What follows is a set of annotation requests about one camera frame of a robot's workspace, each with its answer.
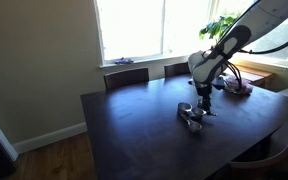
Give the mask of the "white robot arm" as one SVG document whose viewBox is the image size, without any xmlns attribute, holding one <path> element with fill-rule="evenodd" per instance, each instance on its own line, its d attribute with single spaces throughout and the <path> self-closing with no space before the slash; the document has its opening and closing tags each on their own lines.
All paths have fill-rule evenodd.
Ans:
<svg viewBox="0 0 288 180">
<path fill-rule="evenodd" d="M 288 18 L 288 0 L 256 0 L 228 28 L 209 53 L 198 51 L 188 57 L 188 67 L 202 109 L 211 112 L 212 81 L 227 67 L 228 60 L 250 43 L 258 40 Z"/>
</svg>

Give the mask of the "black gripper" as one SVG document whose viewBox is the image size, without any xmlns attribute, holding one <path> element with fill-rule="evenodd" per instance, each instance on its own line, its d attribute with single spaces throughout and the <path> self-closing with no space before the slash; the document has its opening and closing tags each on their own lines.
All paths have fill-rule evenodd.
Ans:
<svg viewBox="0 0 288 180">
<path fill-rule="evenodd" d="M 212 87 L 209 84 L 195 84 L 197 93 L 202 98 L 198 100 L 198 106 L 206 111 L 207 115 L 212 115 L 211 112 L 211 96 Z"/>
</svg>

